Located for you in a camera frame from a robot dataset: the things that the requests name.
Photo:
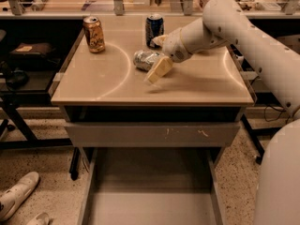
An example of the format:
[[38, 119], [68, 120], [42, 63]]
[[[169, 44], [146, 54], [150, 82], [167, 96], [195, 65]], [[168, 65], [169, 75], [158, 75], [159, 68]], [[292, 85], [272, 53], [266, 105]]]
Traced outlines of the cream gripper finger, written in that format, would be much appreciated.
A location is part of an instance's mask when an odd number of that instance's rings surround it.
[[173, 61], [167, 56], [160, 58], [147, 72], [146, 81], [150, 84], [156, 83], [173, 68]]
[[167, 38], [168, 36], [167, 35], [161, 35], [161, 36], [157, 36], [157, 37], [154, 37], [152, 39], [152, 42], [155, 44], [155, 45], [158, 45], [159, 47], [162, 47], [163, 46], [163, 43], [165, 41], [165, 39]]

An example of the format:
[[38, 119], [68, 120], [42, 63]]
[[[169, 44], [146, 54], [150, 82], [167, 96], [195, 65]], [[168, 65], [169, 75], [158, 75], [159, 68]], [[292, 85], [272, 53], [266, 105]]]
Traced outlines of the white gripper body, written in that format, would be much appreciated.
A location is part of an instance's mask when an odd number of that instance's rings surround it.
[[178, 28], [168, 34], [163, 41], [162, 51], [169, 56], [174, 63], [182, 63], [191, 57], [191, 53], [186, 49], [182, 38], [181, 28]]

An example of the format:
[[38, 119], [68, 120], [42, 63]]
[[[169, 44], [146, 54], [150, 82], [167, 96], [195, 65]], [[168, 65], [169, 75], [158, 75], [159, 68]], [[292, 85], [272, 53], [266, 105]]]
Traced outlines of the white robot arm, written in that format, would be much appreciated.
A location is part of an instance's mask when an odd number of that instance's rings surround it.
[[300, 56], [251, 23], [234, 0], [209, 0], [201, 18], [154, 38], [163, 56], [147, 73], [156, 83], [175, 63], [232, 44], [292, 118], [267, 144], [256, 192], [254, 225], [300, 225]]

